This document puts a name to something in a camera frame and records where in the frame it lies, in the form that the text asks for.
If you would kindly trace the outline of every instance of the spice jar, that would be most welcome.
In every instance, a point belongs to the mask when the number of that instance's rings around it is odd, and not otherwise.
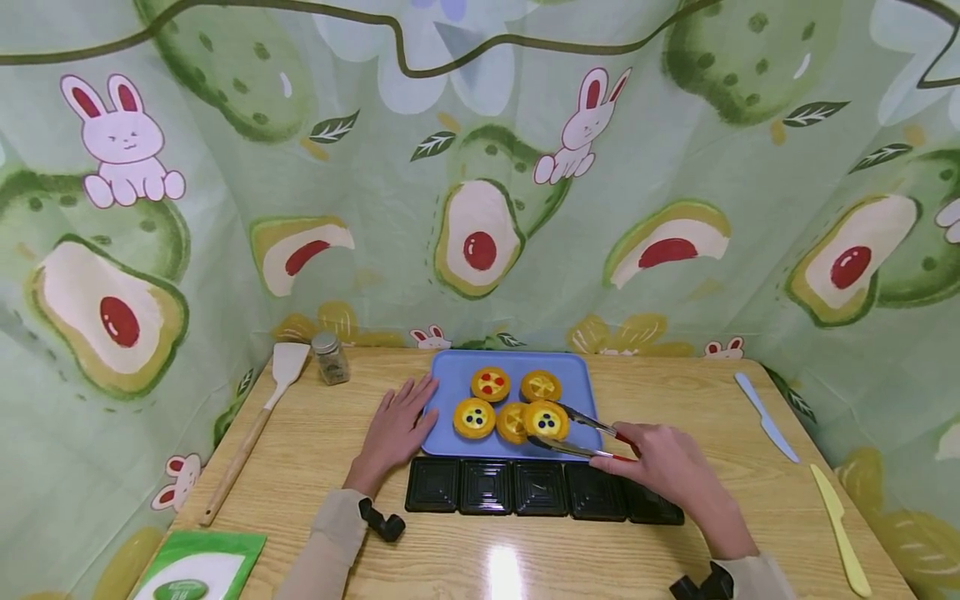
[[[350,380],[350,365],[340,340],[330,331],[321,331],[310,342],[320,365],[320,377],[326,385],[337,385]]]

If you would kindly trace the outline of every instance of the white bunny print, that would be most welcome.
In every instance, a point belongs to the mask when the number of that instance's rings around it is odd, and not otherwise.
[[[613,91],[603,101],[607,93],[607,70],[596,67],[587,73],[580,84],[580,100],[577,111],[564,125],[561,135],[562,148],[555,155],[544,155],[537,161],[534,169],[534,183],[557,183],[563,178],[580,177],[590,168],[596,155],[590,146],[600,133],[607,128],[613,117],[613,106],[623,91],[623,86],[633,69],[627,69],[616,80]]]
[[[167,459],[166,472],[176,481],[160,488],[160,491],[156,493],[154,500],[150,503],[150,507],[155,511],[173,507],[174,512],[179,513],[183,508],[183,503],[186,502],[186,496],[197,484],[197,478],[200,477],[202,468],[199,454],[189,454],[187,456],[174,454]]]
[[[743,338],[731,338],[726,348],[719,342],[710,342],[704,348],[704,358],[729,358],[734,360],[743,358]]]
[[[421,350],[446,350],[453,346],[453,342],[444,337],[444,331],[440,329],[439,325],[430,325],[427,330],[430,331],[429,335],[422,329],[410,330],[410,335],[417,341],[417,348]]]
[[[86,151],[100,160],[97,174],[84,178],[90,201],[107,208],[114,202],[130,206],[138,198],[181,198],[186,182],[156,159],[163,148],[163,132],[144,112],[136,87],[114,74],[107,79],[107,89],[114,110],[107,110],[97,92],[79,77],[66,75],[60,80],[63,98],[84,122],[81,139]]]
[[[946,237],[950,244],[960,244],[960,198],[937,213],[936,223],[947,230]]]

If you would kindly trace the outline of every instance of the green curtain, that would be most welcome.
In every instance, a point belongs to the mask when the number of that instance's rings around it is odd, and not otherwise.
[[[0,7],[7,594],[125,597],[271,344],[333,330],[759,360],[960,598],[958,11]]]

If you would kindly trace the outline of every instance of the wooden spatula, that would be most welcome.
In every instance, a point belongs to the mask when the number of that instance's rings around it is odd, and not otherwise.
[[[263,405],[260,414],[256,416],[256,420],[253,422],[253,425],[251,425],[250,431],[247,432],[247,437],[243,439],[237,453],[233,455],[233,460],[230,461],[227,472],[224,473],[223,479],[220,480],[220,485],[217,486],[217,489],[213,492],[213,496],[210,497],[210,502],[206,505],[204,515],[200,518],[201,527],[209,527],[213,519],[216,518],[217,513],[220,512],[220,507],[224,505],[227,494],[230,493],[237,477],[240,476],[240,471],[243,470],[247,459],[250,458],[253,447],[256,446],[256,441],[260,439],[263,428],[267,425],[267,421],[270,420],[270,414],[273,412],[276,402],[280,400],[280,397],[283,396],[283,393],[287,391],[287,388],[289,388],[293,382],[300,379],[300,373],[303,371],[303,364],[306,362],[306,357],[309,352],[310,346],[307,344],[284,342],[274,346],[274,368],[272,373],[274,381],[276,382],[276,390],[274,394],[270,396],[270,399],[267,400],[267,403]]]

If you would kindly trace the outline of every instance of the wooden table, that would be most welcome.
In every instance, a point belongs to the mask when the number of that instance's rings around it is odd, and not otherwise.
[[[350,348],[349,383],[326,388],[311,362],[283,397],[213,529],[267,534],[244,599],[273,596],[306,542],[318,506],[339,488],[387,388],[430,367],[432,352]],[[844,523],[874,598],[913,598],[873,533],[763,368],[748,360],[586,356],[602,420],[671,423],[702,445],[742,507],[757,544],[777,557],[801,598],[856,596],[847,585],[808,463],[828,474],[847,508]],[[774,421],[803,461],[794,465],[764,435],[733,380],[750,376]],[[264,371],[174,522],[197,527],[234,451],[273,390]],[[623,449],[609,441],[611,448]],[[376,499],[407,530],[396,545],[368,535],[347,598],[671,598],[684,573],[699,582],[709,555],[699,531],[571,518],[407,514],[407,471]]]

